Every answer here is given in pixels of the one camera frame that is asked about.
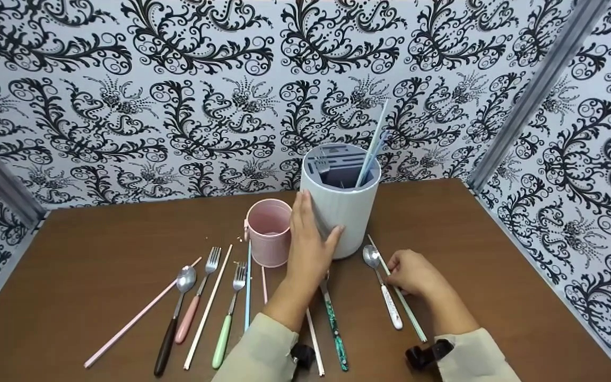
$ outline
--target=pink cup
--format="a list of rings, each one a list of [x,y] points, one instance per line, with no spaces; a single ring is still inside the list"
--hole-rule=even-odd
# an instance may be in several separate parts
[[[256,202],[247,212],[245,238],[251,240],[251,256],[266,268],[286,263],[289,258],[291,207],[279,199]]]

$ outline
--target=teal marbled handle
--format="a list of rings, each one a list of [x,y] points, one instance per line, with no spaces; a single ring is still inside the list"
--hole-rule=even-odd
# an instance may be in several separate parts
[[[348,371],[346,348],[344,348],[344,341],[341,339],[339,334],[339,325],[336,321],[336,315],[334,314],[334,308],[331,306],[331,302],[325,301],[327,305],[327,315],[329,315],[329,326],[331,327],[331,333],[334,336],[334,344],[336,345],[336,353],[339,356],[339,363],[341,364],[341,370]]]

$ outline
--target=beige sleeve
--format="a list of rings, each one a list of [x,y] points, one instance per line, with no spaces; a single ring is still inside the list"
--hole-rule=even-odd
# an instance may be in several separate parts
[[[298,334],[258,314],[240,342],[216,372],[213,382],[283,382],[291,380],[296,363],[291,348]]]
[[[520,382],[489,332],[446,334],[454,349],[437,362],[444,382]]]

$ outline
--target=person's arm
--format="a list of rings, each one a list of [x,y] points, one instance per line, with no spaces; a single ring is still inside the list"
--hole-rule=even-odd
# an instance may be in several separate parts
[[[461,297],[424,256],[405,249],[388,262],[388,283],[422,296],[431,310],[435,341],[447,339],[454,349],[438,368],[444,382],[519,382],[492,336],[480,327]]]
[[[225,359],[213,382],[282,382],[293,377],[296,363],[291,348],[298,340],[308,304],[329,269],[343,227],[334,228],[327,241],[322,241],[307,190],[296,194],[290,227],[286,277]]]

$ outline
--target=brown tabletop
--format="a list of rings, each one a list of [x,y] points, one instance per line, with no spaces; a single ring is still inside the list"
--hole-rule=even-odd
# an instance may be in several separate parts
[[[232,261],[247,258],[240,242],[247,209],[262,198],[291,203],[294,193],[201,198],[165,203],[54,211],[0,293],[0,380],[155,380],[155,358],[178,298],[168,293],[92,368],[82,364],[199,256],[233,244],[190,371],[182,365],[211,289],[182,345],[174,345],[160,379],[211,380],[211,358],[230,304]],[[421,251],[463,297],[519,377],[534,380],[610,380],[611,361],[533,267],[456,179],[381,185],[369,232],[387,260],[396,249]],[[267,270],[273,291],[285,268]],[[252,268],[251,313],[263,306],[260,267]],[[332,265],[330,294],[350,371],[341,371],[321,296],[310,309],[329,380],[440,380],[415,373],[404,352],[419,340],[393,329],[376,276],[359,254]],[[189,293],[184,310],[193,297]],[[400,307],[397,297],[395,302]],[[432,337],[421,302],[410,305]],[[228,348],[244,328],[245,291],[235,308]],[[308,325],[301,340],[310,343]],[[314,364],[299,380],[318,380]]]

